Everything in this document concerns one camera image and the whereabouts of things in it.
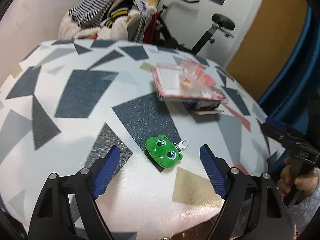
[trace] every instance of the bolt head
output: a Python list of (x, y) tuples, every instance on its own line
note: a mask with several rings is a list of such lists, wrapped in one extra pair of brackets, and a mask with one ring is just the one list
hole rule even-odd
[(87, 174), (88, 172), (89, 172), (88, 168), (82, 168), (80, 171), (81, 174)]
[(239, 169), (237, 169), (237, 168), (231, 168), (231, 173), (232, 174), (238, 174), (239, 173)]
[(57, 177), (57, 173), (51, 173), (49, 175), (49, 179), (55, 179)]

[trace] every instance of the black and white striped fabric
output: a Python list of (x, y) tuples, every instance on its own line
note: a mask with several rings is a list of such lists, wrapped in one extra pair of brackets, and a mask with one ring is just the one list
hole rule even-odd
[[(114, 0), (83, 0), (78, 6), (69, 10), (69, 15), (81, 27), (97, 27), (100, 26), (103, 16), (108, 12), (113, 2)], [(146, 0), (133, 0), (133, 2), (141, 14), (134, 41), (142, 43), (149, 17)]]

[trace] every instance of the blue curved object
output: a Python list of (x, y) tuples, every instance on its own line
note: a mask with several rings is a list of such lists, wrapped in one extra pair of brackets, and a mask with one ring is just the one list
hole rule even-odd
[(101, 167), (93, 182), (91, 195), (94, 200), (105, 193), (107, 186), (112, 179), (113, 173), (120, 161), (119, 147), (114, 147), (113, 151), (109, 152), (108, 155), (106, 162)]
[(266, 114), (306, 133), (309, 94), (320, 91), (320, 25), (308, 8), (300, 38), (258, 104)]
[(200, 160), (215, 193), (224, 198), (227, 194), (226, 180), (205, 146), (200, 148)]

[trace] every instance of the red fabric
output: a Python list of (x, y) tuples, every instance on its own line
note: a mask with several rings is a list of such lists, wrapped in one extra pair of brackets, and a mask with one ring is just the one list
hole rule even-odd
[(156, 28), (156, 23), (157, 23), (157, 19), (158, 19), (158, 12), (156, 14), (153, 15), (152, 20), (149, 24), (149, 26), (147, 27), (147, 29), (144, 32), (144, 37), (143, 37), (143, 43), (146, 44), (151, 44), (152, 40), (153, 40), (153, 33), (155, 31)]

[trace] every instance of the pile of clothes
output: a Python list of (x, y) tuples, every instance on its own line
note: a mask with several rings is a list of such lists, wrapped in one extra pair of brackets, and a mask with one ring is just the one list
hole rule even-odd
[(58, 39), (143, 42), (158, 0), (83, 0), (60, 24)]

